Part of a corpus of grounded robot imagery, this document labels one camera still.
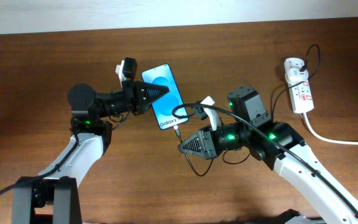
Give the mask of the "blue screen Samsung smartphone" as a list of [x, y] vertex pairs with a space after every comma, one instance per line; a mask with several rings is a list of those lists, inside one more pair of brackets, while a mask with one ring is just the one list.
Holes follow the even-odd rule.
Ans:
[[182, 105], [183, 100], [169, 64], [143, 71], [142, 79], [146, 83], [163, 85], [169, 89], [168, 93], [152, 103], [157, 124], [161, 130], [172, 128], [189, 120], [189, 118], [176, 118], [172, 115], [173, 109]]

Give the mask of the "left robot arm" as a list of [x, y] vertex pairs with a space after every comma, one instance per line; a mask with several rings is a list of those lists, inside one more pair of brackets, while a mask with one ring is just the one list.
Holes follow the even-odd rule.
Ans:
[[21, 177], [14, 189], [13, 223], [82, 223], [78, 187], [107, 151], [115, 127], [107, 121], [125, 112], [137, 116], [169, 92], [168, 87], [124, 80], [120, 91], [98, 93], [80, 83], [71, 87], [67, 146], [35, 177]]

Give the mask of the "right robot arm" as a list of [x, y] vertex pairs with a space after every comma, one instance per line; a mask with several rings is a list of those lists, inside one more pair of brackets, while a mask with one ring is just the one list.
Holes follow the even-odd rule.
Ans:
[[272, 121], [252, 86], [231, 91], [227, 100], [229, 110], [215, 107], [211, 97], [189, 105], [210, 124], [182, 141], [180, 152], [209, 160], [246, 147], [252, 157], [292, 184], [326, 223], [358, 223], [358, 200], [327, 171], [299, 133], [287, 123]]

